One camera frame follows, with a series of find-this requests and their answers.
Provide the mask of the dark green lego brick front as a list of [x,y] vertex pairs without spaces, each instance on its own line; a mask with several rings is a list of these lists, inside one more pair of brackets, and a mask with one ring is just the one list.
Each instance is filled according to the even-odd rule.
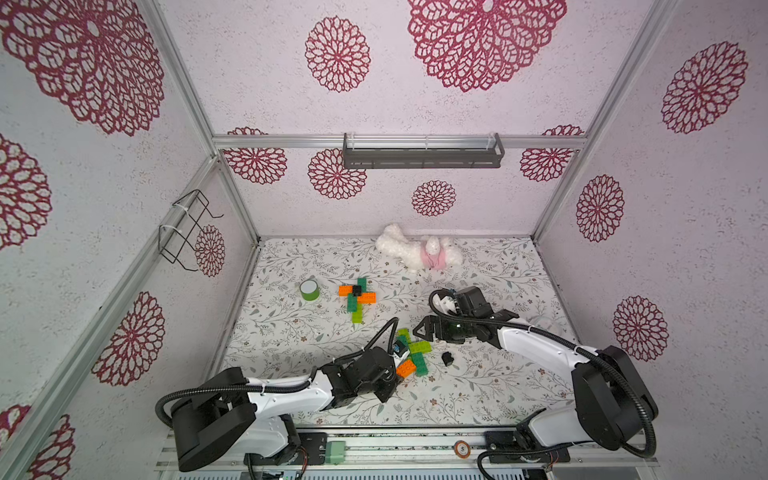
[[358,297],[354,294],[347,296],[347,312],[356,313],[358,311]]

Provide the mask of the dark green lego brick back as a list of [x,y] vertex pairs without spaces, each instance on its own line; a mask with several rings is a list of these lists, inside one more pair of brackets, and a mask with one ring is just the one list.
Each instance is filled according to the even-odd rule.
[[423,353],[412,353],[409,359],[415,366],[415,375],[423,377],[428,374],[428,367]]

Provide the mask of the long lime green lego brick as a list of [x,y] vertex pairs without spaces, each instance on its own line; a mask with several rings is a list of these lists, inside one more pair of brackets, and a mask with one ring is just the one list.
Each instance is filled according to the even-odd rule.
[[351,320],[353,324],[363,323],[363,307],[358,306],[356,311],[351,314]]

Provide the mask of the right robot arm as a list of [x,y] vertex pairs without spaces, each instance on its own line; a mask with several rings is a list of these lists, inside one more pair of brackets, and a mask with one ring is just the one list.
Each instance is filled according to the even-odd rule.
[[515,312],[495,310],[477,287],[438,289],[427,301],[431,312],[415,331],[421,339],[452,344],[475,339],[572,383],[572,405],[529,415],[514,426],[511,442],[488,449],[482,459],[498,455],[533,461],[587,443],[639,458],[655,455],[658,406],[624,350],[580,345]]

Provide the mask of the lime lego brick back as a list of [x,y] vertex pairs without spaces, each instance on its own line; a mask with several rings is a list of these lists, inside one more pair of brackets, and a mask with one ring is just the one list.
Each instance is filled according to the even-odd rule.
[[409,344],[409,350],[412,354],[425,354],[432,351],[432,345],[428,341],[419,341]]

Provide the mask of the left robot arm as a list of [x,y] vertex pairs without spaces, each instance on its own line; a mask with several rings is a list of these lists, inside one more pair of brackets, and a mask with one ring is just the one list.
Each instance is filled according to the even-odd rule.
[[154,411],[173,431],[179,470],[199,470],[230,452],[284,464],[302,448],[294,415],[346,407],[368,394],[387,402],[407,355],[395,344],[398,324],[391,318],[362,349],[304,376],[249,378],[231,367],[198,387],[164,395]]

